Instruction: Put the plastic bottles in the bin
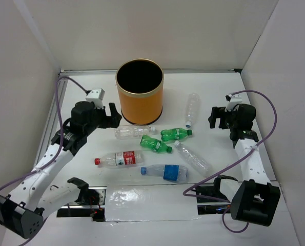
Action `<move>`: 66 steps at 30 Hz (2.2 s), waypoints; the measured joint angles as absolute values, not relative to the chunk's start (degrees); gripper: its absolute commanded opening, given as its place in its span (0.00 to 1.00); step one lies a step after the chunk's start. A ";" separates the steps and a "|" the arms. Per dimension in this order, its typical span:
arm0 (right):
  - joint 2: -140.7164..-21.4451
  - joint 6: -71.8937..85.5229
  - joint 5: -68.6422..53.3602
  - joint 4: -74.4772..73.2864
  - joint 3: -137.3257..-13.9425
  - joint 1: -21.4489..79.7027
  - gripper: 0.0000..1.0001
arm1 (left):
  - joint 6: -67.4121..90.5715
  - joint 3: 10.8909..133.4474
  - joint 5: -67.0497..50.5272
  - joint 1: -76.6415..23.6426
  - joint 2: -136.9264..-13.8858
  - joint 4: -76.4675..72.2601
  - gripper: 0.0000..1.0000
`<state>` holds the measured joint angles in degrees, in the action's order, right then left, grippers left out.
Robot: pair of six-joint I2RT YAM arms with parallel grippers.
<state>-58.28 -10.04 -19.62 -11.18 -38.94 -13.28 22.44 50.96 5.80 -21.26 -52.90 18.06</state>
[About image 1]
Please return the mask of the clear bottle blue-white cap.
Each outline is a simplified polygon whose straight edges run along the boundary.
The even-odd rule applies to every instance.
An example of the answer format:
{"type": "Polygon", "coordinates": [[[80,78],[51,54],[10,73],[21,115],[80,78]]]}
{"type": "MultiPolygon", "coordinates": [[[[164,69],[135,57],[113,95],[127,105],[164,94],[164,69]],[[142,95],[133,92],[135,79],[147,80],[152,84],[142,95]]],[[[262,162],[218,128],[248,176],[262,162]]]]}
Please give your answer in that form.
{"type": "Polygon", "coordinates": [[[191,128],[197,121],[200,108],[200,96],[197,93],[191,93],[188,96],[185,110],[185,126],[191,128]]]}

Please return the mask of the red label bottle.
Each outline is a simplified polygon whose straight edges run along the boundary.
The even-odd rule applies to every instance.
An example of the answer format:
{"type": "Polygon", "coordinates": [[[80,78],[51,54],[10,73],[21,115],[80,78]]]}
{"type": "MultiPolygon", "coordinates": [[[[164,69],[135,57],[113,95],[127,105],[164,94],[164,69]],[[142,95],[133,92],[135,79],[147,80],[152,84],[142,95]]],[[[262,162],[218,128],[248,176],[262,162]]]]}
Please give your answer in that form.
{"type": "Polygon", "coordinates": [[[114,152],[94,159],[96,166],[109,169],[135,167],[143,163],[143,152],[139,150],[114,152]]]}

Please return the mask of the clear crushed bottle white cap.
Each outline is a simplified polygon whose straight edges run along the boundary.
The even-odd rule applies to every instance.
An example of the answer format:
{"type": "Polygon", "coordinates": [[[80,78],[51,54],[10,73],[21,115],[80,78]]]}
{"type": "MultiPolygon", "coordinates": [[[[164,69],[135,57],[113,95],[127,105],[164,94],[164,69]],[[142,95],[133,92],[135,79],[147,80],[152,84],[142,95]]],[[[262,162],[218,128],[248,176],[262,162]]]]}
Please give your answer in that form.
{"type": "Polygon", "coordinates": [[[174,142],[174,146],[181,158],[189,164],[201,176],[208,177],[211,165],[201,156],[190,150],[187,146],[183,145],[178,140],[174,142]]]}

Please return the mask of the blue label bottle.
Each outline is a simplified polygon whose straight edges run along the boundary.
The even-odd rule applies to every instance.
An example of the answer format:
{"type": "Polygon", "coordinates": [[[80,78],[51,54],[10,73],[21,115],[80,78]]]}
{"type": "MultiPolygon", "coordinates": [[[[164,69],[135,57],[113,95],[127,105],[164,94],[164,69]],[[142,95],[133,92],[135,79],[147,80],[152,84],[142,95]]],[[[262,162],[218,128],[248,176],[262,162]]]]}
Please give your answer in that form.
{"type": "Polygon", "coordinates": [[[142,176],[161,177],[163,180],[170,182],[186,182],[189,175],[188,168],[181,165],[152,165],[141,167],[142,176]]]}

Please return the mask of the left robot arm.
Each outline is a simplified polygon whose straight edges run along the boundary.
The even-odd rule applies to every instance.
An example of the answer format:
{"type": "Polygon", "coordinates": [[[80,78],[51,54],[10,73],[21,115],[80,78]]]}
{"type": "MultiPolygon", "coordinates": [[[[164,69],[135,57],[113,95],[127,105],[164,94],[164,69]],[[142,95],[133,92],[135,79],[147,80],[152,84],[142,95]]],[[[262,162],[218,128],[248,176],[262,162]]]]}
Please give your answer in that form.
{"type": "Polygon", "coordinates": [[[60,121],[60,130],[51,140],[46,153],[33,170],[18,178],[19,185],[7,196],[0,195],[0,224],[23,239],[33,238],[44,220],[62,206],[89,200],[89,185],[76,177],[50,191],[51,182],[86,143],[97,128],[117,128],[121,121],[114,103],[111,114],[93,102],[80,101],[71,110],[70,118],[60,121]]]}

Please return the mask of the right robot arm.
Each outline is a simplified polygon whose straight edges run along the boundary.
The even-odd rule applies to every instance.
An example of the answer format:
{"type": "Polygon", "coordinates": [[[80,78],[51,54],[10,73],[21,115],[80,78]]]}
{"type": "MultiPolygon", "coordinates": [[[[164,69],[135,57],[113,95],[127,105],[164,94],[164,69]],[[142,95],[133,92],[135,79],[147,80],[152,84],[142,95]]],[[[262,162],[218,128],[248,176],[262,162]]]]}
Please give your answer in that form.
{"type": "Polygon", "coordinates": [[[252,130],[256,109],[247,104],[235,104],[231,110],[226,107],[213,107],[208,118],[210,128],[214,128],[219,119],[219,128],[230,130],[239,158],[242,182],[237,179],[219,175],[214,181],[212,195],[214,199],[231,203],[231,217],[234,220],[268,227],[274,217],[280,189],[273,186],[266,175],[257,147],[258,136],[252,130]]]}

